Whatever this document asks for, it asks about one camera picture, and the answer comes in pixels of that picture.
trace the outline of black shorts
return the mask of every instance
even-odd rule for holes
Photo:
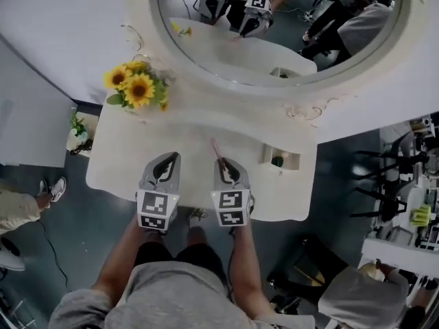
[[[227,285],[227,277],[220,258],[212,247],[206,244],[188,246],[174,258],[164,245],[156,242],[144,243],[137,252],[134,266],[167,260],[177,260],[208,269],[217,275],[224,286]]]
[[[246,1],[244,0],[228,0],[226,4],[224,4],[221,12],[219,13],[219,17],[224,16],[228,7],[230,6],[230,11],[227,14],[227,19],[230,22],[231,26],[235,29],[239,29],[241,27],[242,21],[244,20],[244,9],[246,8]]]

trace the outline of sunflower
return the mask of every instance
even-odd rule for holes
[[[129,61],[127,63],[122,64],[122,66],[125,66],[130,71],[135,71],[137,69],[145,69],[148,66],[148,63],[144,61]]]
[[[128,80],[125,100],[134,108],[149,105],[156,91],[152,79],[146,74],[135,74]]]
[[[125,66],[117,66],[104,74],[104,85],[106,88],[122,89],[131,75],[132,71]]]

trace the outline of gray floor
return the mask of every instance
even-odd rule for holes
[[[304,222],[254,222],[255,243],[264,278],[273,268],[280,267],[289,270],[292,278],[305,281],[292,271],[292,264],[301,252],[299,236],[309,232],[316,233],[347,262],[355,265],[359,261],[369,220],[350,219],[349,215],[371,210],[374,202],[353,191],[357,185],[353,180],[353,167],[363,165],[353,152],[378,148],[378,131],[319,146],[309,218]],[[376,162],[366,163],[366,167],[376,167]],[[87,158],[67,155],[64,169],[0,167],[0,177],[31,194],[37,193],[38,182],[43,177],[51,183],[61,175],[67,177],[65,196],[43,213],[41,221],[56,249],[60,266],[68,276],[69,290],[92,285],[135,208],[132,202],[90,189],[85,182],[87,164]],[[371,187],[372,183],[361,184]],[[226,265],[232,243],[227,230],[216,226],[215,218],[211,215],[203,224],[211,245]],[[24,272],[10,272],[0,286],[12,301],[25,298],[38,328],[45,328],[51,312],[67,290],[43,228],[38,223],[28,223],[6,236],[19,247],[27,268]],[[176,253],[184,245],[184,239],[184,223],[177,221],[165,242]],[[273,294],[269,287],[266,291],[269,296]]]

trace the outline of round mirror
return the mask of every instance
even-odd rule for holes
[[[225,80],[264,87],[317,82],[374,53],[399,0],[158,0],[178,47]]]

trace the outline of white wall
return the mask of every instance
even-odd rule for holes
[[[102,103],[105,71],[134,53],[124,0],[0,0],[0,33],[69,96]]]
[[[63,167],[72,109],[0,40],[0,163]]]

